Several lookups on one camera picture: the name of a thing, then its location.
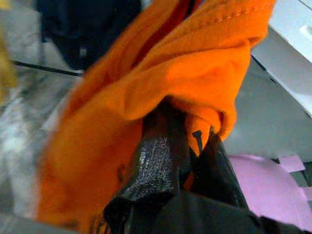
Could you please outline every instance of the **clothing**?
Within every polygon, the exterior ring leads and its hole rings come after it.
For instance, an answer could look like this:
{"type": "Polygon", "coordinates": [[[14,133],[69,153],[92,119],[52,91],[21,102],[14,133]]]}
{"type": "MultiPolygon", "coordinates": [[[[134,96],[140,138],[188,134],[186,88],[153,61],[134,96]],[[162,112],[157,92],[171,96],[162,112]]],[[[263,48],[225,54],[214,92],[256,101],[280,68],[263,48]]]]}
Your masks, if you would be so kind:
{"type": "Polygon", "coordinates": [[[210,127],[231,132],[234,100],[250,50],[264,39],[273,0],[210,0],[190,15],[188,0],[155,0],[91,67],[72,94],[40,172],[38,219],[81,232],[121,184],[141,141],[142,118],[164,99],[186,114],[206,145],[210,127]]]}
{"type": "Polygon", "coordinates": [[[0,9],[9,9],[10,4],[8,0],[0,0],[0,9]]]}
{"type": "Polygon", "coordinates": [[[85,70],[102,57],[141,11],[140,0],[37,0],[43,40],[65,62],[85,70]]]}
{"type": "Polygon", "coordinates": [[[17,79],[5,48],[0,25],[0,105],[5,101],[8,89],[16,86],[17,79]]]}

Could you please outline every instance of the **orange fabric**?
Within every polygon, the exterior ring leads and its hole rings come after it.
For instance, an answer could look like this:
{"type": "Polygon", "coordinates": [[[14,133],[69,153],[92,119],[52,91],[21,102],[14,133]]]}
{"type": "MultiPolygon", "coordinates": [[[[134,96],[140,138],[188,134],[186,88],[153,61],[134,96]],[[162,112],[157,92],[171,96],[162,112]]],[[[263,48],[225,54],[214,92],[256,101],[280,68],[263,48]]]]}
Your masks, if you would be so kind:
{"type": "Polygon", "coordinates": [[[187,113],[197,154],[193,132],[203,145],[210,126],[222,139],[231,132],[250,49],[265,37],[274,1],[208,0],[180,23],[188,2],[155,0],[86,73],[42,163],[40,221],[88,232],[119,188],[142,118],[164,97],[187,113]]]}

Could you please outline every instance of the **gray surface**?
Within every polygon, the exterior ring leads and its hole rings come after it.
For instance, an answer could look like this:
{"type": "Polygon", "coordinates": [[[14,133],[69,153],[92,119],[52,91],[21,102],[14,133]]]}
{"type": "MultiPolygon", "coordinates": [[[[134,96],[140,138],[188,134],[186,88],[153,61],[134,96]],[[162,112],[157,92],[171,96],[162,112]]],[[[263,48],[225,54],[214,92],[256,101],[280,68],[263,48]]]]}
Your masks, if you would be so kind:
{"type": "Polygon", "coordinates": [[[236,99],[237,122],[225,141],[230,155],[299,155],[312,161],[312,119],[252,61],[236,99]]]}
{"type": "Polygon", "coordinates": [[[75,234],[24,218],[0,214],[0,234],[75,234]]]}
{"type": "Polygon", "coordinates": [[[0,211],[32,217],[37,161],[48,138],[42,124],[79,78],[17,68],[18,93],[0,109],[0,211]]]}

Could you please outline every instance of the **gray floor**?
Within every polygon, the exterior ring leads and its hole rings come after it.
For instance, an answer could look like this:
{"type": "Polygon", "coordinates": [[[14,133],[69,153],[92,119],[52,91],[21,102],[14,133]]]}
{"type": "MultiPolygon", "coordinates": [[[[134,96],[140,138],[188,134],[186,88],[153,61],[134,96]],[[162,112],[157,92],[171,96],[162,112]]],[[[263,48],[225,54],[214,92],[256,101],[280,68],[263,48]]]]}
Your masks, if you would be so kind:
{"type": "MultiPolygon", "coordinates": [[[[38,14],[30,0],[0,11],[13,60],[39,64],[38,14]]],[[[55,46],[45,45],[47,66],[70,70],[55,46]]],[[[31,217],[36,162],[48,137],[42,124],[78,78],[16,67],[20,88],[0,109],[0,212],[31,217]]],[[[312,161],[312,120],[254,61],[236,100],[237,123],[225,141],[229,154],[268,158],[299,155],[312,161]]]]}

